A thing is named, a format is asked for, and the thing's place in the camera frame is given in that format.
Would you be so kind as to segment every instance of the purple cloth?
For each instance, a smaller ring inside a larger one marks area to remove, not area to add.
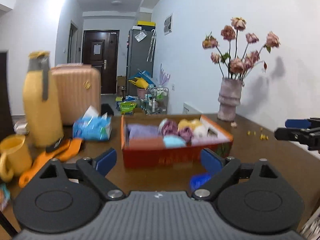
[[[163,136],[166,136],[166,135],[179,136],[177,123],[172,120],[167,120],[167,122],[165,122],[165,124],[163,125],[163,127],[161,129],[161,134]]]
[[[158,127],[154,125],[142,125],[142,124],[128,124],[129,140],[132,138],[143,137],[158,137]]]
[[[183,138],[186,142],[190,142],[193,137],[193,131],[190,127],[185,127],[179,130],[179,136]]]

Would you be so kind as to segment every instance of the yellow thermos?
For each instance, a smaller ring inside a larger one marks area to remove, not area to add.
[[[30,136],[36,147],[52,145],[63,137],[58,91],[51,75],[47,51],[29,55],[23,104]]]

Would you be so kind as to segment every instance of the vase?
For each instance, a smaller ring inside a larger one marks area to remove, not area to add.
[[[219,92],[218,101],[220,109],[218,118],[223,121],[234,121],[236,117],[236,107],[240,105],[242,91],[242,81],[223,78]]]

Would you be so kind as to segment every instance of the mug handle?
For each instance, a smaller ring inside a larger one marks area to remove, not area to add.
[[[7,171],[7,167],[5,165],[6,161],[7,161],[7,154],[2,153],[0,157],[0,178],[4,182],[9,182],[13,178],[13,169],[10,167],[9,170]]]

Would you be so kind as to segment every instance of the ceiling light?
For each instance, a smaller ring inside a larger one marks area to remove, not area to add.
[[[112,5],[120,5],[120,4],[122,4],[122,2],[121,1],[113,1],[113,2],[111,2],[111,4]]]

